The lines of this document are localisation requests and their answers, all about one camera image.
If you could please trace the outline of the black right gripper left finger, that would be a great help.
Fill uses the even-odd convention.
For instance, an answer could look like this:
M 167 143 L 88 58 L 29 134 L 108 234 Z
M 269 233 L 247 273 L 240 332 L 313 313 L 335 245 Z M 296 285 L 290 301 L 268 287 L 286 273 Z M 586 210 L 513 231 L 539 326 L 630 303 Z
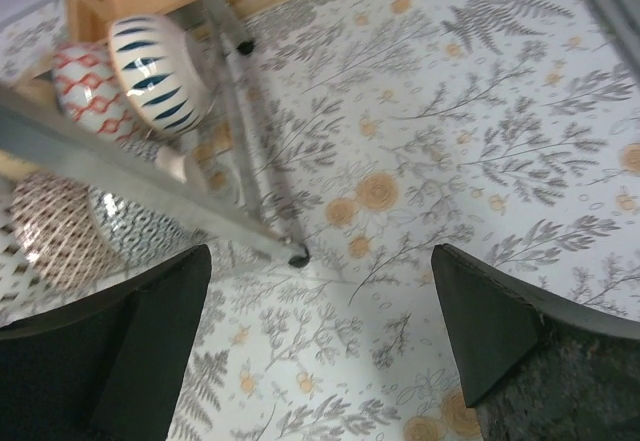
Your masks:
M 211 272 L 199 245 L 2 327 L 2 439 L 166 439 Z

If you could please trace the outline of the black white patterned bowl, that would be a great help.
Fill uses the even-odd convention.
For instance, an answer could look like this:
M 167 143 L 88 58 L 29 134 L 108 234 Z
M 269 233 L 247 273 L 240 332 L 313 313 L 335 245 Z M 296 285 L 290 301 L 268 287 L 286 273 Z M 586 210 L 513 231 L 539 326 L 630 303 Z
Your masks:
M 98 188 L 90 187 L 87 199 L 96 229 L 128 265 L 171 256 L 194 237 L 175 219 Z

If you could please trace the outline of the steel two-tier dish rack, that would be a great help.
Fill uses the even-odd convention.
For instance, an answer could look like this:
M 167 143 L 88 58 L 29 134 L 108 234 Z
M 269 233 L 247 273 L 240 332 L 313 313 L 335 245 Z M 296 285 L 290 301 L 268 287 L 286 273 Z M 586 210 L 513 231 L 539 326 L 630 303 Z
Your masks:
M 7 86 L 1 88 L 1 148 L 63 177 L 121 195 L 184 224 L 238 242 L 271 260 L 284 260 L 292 267 L 302 268 L 311 259 L 307 247 L 271 230 L 260 219 L 260 192 L 220 36 L 227 34 L 244 55 L 252 51 L 253 41 L 226 0 L 200 1 L 212 29 L 213 62 L 231 124 L 244 210 L 216 201 L 133 155 L 65 124 L 56 112 L 47 111 Z

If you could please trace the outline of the striped white bowl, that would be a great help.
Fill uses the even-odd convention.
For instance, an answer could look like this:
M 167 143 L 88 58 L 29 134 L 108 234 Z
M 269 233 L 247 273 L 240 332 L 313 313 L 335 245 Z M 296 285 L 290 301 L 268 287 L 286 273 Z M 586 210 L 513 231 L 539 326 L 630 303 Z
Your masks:
M 184 134 L 211 111 L 217 81 L 205 51 L 169 17 L 143 14 L 114 21 L 108 49 L 129 103 L 154 131 Z

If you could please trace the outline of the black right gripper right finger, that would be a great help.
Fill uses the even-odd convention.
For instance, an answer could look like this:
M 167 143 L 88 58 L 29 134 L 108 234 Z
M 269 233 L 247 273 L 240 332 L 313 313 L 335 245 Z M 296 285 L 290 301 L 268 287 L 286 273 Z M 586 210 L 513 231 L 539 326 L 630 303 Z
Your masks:
M 636 440 L 639 324 L 450 244 L 431 267 L 466 407 L 486 440 Z

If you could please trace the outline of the red patterned bowl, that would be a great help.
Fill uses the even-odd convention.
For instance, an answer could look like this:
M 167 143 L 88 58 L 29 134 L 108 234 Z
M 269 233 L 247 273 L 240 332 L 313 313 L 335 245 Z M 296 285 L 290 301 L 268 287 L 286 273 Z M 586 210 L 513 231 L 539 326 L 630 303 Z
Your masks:
M 23 253 L 13 226 L 1 217 L 1 326 L 34 314 L 49 286 Z

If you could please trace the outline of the red diamond white bowl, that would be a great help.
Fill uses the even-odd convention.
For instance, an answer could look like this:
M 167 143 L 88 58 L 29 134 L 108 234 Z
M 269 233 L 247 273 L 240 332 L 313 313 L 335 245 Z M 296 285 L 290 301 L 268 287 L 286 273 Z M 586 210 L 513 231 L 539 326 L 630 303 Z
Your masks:
M 57 99 L 78 127 L 108 142 L 143 137 L 143 123 L 120 87 L 105 46 L 83 42 L 58 46 L 52 75 Z

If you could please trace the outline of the tan yellow bowl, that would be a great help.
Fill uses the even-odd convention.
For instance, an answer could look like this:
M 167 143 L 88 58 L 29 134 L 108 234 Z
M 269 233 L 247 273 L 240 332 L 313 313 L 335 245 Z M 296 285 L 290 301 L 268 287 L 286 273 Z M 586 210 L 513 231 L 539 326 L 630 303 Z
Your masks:
M 0 151 L 0 174 L 12 181 L 19 181 L 28 175 L 37 172 L 40 167 L 25 161 L 8 152 Z

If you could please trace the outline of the brown lattice patterned bowl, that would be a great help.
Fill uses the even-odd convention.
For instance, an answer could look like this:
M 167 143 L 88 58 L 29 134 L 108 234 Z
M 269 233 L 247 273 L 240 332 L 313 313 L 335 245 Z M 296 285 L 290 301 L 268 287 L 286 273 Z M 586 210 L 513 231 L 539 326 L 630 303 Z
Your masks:
M 85 184 L 33 173 L 18 182 L 10 213 L 28 262 L 58 290 L 85 287 L 123 265 L 95 226 Z

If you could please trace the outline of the blue triangle patterned bowl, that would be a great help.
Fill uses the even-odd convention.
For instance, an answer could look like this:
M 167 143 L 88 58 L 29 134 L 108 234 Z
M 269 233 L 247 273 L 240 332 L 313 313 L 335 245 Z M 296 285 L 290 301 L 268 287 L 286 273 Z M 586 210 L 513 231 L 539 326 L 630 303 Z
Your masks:
M 144 161 L 150 162 L 155 168 L 165 172 L 174 179 L 206 192 L 207 180 L 192 155 L 181 154 L 171 147 L 154 141 L 125 141 L 120 148 Z

